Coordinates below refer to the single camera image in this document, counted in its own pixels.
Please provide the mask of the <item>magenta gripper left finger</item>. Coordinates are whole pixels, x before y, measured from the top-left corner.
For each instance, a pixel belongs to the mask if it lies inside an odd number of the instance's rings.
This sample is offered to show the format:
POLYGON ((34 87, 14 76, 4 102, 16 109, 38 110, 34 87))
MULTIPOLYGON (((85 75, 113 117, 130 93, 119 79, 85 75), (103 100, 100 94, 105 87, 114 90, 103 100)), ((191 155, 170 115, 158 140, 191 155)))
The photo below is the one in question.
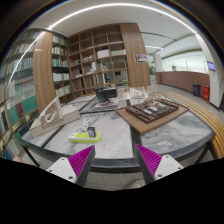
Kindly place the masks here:
POLYGON ((92 145, 69 158, 60 157, 47 171, 78 186, 84 187, 94 157, 95 146, 92 145))

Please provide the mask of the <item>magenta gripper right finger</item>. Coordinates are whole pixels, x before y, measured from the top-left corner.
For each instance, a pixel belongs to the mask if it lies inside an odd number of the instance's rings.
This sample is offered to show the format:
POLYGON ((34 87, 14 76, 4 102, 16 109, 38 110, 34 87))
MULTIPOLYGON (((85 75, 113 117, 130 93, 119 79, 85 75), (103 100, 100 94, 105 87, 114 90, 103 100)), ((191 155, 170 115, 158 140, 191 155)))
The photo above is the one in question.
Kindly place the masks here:
POLYGON ((183 166, 172 156, 159 155, 139 144, 135 145, 135 157, 146 184, 150 184, 183 169, 183 166))

